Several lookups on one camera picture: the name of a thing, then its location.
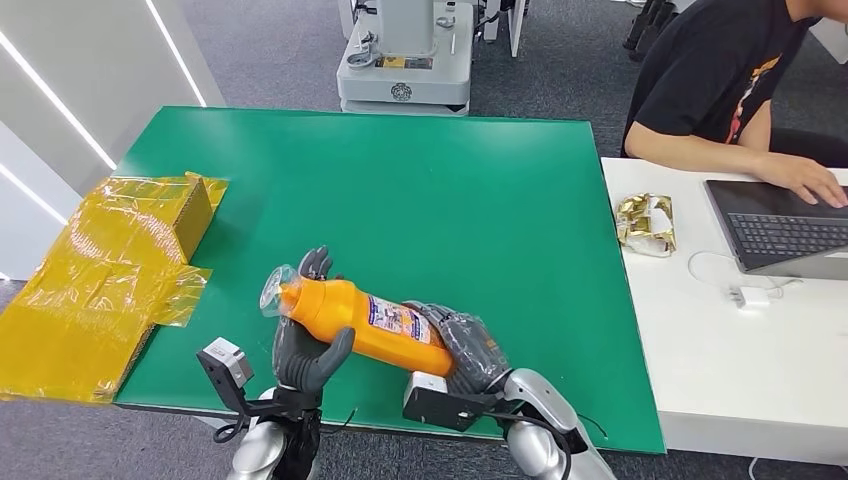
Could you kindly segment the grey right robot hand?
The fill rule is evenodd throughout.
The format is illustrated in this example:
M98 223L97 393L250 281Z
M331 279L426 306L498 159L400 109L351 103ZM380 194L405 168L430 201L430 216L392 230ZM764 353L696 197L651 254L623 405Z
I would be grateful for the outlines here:
M449 393L491 394L511 372L508 359L482 320L449 307L415 300L403 305L421 314L440 335L453 366L446 376Z

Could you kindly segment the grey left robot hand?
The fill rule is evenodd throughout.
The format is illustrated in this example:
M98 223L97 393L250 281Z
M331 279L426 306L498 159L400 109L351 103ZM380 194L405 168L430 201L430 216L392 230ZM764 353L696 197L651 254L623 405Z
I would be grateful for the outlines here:
M324 281L332 263L327 247L321 246L304 255L297 271L304 278ZM279 286L280 280L291 276L286 275L287 270L292 267L283 265L272 270L266 287ZM303 393L321 391L353 352L355 330L343 327L330 343L325 343L314 338L300 323L281 314L277 316L272 365L278 385Z

